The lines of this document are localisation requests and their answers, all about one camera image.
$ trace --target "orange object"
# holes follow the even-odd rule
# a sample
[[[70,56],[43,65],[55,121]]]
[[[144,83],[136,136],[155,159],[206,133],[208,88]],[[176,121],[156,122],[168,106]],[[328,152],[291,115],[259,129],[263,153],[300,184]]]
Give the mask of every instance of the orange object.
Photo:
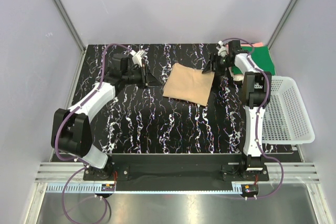
[[[259,43],[254,43],[252,44],[254,47],[263,47],[264,46],[264,43],[262,42],[259,42]],[[249,44],[242,44],[242,47],[250,47]]]

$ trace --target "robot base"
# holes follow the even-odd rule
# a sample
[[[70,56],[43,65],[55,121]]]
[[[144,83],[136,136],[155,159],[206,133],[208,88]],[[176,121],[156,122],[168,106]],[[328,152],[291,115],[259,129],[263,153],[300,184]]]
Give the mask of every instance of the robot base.
[[[89,180],[89,181],[110,181],[114,180],[114,172],[117,172],[117,180],[118,181],[126,181],[128,180],[129,176],[129,165],[120,165],[120,166],[114,166],[113,171],[109,172],[108,174],[102,173],[101,170],[89,167],[85,169],[83,180]]]
[[[256,175],[258,175],[258,181],[269,181],[267,166],[264,165],[262,170],[246,171],[242,169],[239,164],[235,165],[222,165],[223,181],[234,182],[255,182]]]

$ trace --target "white plastic basket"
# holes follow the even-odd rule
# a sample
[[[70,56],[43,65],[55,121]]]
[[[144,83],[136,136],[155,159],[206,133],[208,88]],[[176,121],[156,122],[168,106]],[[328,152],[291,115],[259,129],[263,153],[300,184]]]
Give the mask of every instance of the white plastic basket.
[[[306,144],[315,139],[298,86],[290,77],[272,76],[262,124],[263,143]]]

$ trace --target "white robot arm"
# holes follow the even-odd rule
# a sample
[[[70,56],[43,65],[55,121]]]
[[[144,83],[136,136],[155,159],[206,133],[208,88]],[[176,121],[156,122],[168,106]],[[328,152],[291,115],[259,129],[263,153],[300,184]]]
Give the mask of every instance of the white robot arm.
[[[244,171],[261,171],[264,169],[264,159],[258,148],[257,143],[262,146],[263,118],[265,108],[270,99],[268,93],[267,102],[259,110],[258,125],[256,113],[259,106],[265,99],[267,85],[262,71],[252,60],[250,53],[243,50],[240,46],[240,40],[231,40],[227,45],[222,41],[217,47],[218,53],[210,56],[210,61],[203,70],[203,73],[210,71],[215,75],[225,75],[229,67],[237,66],[244,75],[242,88],[242,102],[246,112],[246,136],[243,149]],[[270,72],[265,72],[269,85],[271,84]]]
[[[112,66],[104,72],[103,81],[97,82],[81,101],[67,110],[58,109],[54,115],[52,147],[57,144],[59,150],[81,158],[102,174],[112,174],[112,161],[92,144],[90,122],[125,86],[136,84],[147,88],[161,85],[142,60],[145,52],[131,52],[131,55],[132,58],[124,54],[113,55]]]

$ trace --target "white wall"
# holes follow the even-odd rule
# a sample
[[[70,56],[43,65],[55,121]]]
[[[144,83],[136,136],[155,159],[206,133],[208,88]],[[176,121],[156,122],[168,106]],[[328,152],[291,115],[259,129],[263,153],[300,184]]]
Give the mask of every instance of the white wall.
[[[316,164],[336,220],[335,14],[335,0],[299,0],[271,54],[277,74],[294,78],[303,96],[316,135],[304,156]]]
[[[290,0],[62,0],[85,44],[267,42]]]
[[[22,223],[80,52],[52,0],[0,0],[0,222]]]

